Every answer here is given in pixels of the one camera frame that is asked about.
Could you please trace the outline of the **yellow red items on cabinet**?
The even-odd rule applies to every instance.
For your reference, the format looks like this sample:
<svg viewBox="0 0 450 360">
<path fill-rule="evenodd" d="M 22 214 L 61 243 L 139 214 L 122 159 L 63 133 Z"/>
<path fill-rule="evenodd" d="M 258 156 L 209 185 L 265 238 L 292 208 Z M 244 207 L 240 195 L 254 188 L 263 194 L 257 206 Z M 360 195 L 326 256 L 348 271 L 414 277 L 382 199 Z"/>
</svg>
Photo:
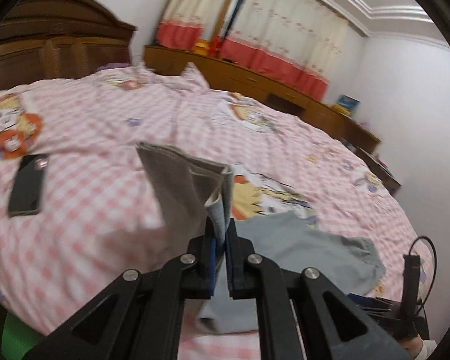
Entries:
<svg viewBox="0 0 450 360">
<path fill-rule="evenodd" d="M 193 53 L 217 58 L 220 54 L 223 42 L 223 39 L 219 36 L 214 37 L 211 41 L 198 39 L 193 46 Z"/>
</svg>

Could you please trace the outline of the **pink checkered cartoon bedsheet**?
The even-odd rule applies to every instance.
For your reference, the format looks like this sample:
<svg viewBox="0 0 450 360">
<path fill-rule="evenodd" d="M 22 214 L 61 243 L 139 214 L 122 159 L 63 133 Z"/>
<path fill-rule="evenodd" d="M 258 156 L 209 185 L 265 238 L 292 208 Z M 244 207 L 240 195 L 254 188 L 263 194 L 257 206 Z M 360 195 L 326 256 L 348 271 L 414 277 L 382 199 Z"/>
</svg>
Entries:
<svg viewBox="0 0 450 360">
<path fill-rule="evenodd" d="M 239 164 L 304 197 L 319 230 L 372 240 L 385 266 L 374 295 L 401 297 L 409 250 L 428 287 L 427 246 L 360 158 L 296 116 L 209 88 L 195 67 L 178 76 L 125 67 L 0 91 L 0 145 L 25 149 L 9 125 L 28 133 L 37 119 L 29 150 L 49 155 L 40 213 L 9 218 L 19 158 L 0 156 L 0 303 L 42 334 L 120 272 L 167 260 L 171 232 L 136 152 L 142 141 Z"/>
</svg>

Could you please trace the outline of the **grey sweatpants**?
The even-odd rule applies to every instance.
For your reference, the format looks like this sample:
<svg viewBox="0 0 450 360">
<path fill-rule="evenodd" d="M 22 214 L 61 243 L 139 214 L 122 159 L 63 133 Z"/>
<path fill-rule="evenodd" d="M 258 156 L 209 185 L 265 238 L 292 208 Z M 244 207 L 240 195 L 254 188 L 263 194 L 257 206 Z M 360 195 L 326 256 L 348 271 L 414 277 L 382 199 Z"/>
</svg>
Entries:
<svg viewBox="0 0 450 360">
<path fill-rule="evenodd" d="M 315 267 L 343 293 L 368 294 L 385 275 L 372 240 L 322 232 L 305 198 L 289 186 L 243 166 L 189 155 L 170 145 L 141 142 L 137 154 L 170 230 L 169 250 L 183 253 L 212 220 L 217 256 L 224 256 L 226 226 L 280 267 Z"/>
</svg>

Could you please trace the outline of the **blue book on cabinet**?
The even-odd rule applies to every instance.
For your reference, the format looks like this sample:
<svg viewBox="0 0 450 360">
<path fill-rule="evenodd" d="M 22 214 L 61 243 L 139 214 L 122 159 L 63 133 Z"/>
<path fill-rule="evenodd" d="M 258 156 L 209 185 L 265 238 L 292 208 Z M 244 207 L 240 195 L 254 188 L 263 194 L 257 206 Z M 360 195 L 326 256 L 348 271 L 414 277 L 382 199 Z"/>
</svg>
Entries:
<svg viewBox="0 0 450 360">
<path fill-rule="evenodd" d="M 339 98 L 331 105 L 331 108 L 342 114 L 343 116 L 353 117 L 357 109 L 359 108 L 359 100 L 342 94 Z"/>
</svg>

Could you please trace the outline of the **long wooden low cabinet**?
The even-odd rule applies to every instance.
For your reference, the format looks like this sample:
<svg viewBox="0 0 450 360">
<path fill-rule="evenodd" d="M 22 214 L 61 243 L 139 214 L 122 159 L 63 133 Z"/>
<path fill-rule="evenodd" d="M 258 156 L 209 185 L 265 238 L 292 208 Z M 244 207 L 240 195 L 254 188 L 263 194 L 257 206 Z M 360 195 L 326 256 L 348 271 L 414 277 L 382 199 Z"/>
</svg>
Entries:
<svg viewBox="0 0 450 360">
<path fill-rule="evenodd" d="M 300 117 L 330 137 L 351 146 L 391 194 L 396 194 L 401 188 L 401 184 L 372 156 L 380 144 L 377 136 L 350 117 L 288 85 L 235 63 L 161 46 L 146 46 L 144 62 L 148 68 L 166 76 L 178 75 L 188 63 L 194 63 L 211 88 L 238 92 L 277 111 Z"/>
</svg>

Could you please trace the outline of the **black smartphone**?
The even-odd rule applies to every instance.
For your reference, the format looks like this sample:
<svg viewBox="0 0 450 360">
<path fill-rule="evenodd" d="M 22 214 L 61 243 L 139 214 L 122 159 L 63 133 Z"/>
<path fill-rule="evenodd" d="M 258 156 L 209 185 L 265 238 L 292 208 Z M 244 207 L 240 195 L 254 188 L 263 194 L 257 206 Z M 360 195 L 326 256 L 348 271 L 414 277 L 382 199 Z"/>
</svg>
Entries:
<svg viewBox="0 0 450 360">
<path fill-rule="evenodd" d="M 9 195 L 9 218 L 40 213 L 48 166 L 48 154 L 28 154 L 22 157 Z"/>
</svg>

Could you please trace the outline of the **dark wooden headboard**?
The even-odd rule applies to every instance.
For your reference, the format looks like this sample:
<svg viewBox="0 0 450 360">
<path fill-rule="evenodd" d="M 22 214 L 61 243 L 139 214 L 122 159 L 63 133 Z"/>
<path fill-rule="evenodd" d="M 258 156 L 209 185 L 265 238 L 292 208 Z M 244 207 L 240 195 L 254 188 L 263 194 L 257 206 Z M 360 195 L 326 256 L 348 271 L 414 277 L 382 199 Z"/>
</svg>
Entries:
<svg viewBox="0 0 450 360">
<path fill-rule="evenodd" d="M 0 90 L 130 63 L 135 31 L 95 0 L 20 0 L 0 23 Z"/>
</svg>

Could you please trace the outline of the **red and cream curtain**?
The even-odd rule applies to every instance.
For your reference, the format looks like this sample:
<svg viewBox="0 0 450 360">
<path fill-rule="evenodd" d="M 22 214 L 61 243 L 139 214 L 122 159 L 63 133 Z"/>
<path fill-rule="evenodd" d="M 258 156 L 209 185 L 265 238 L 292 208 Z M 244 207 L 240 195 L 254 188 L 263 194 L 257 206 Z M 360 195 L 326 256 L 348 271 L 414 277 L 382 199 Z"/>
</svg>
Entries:
<svg viewBox="0 0 450 360">
<path fill-rule="evenodd" d="M 170 0 L 159 45 L 192 50 L 218 22 L 224 0 Z M 321 101 L 349 24 L 316 0 L 244 0 L 218 55 Z"/>
</svg>

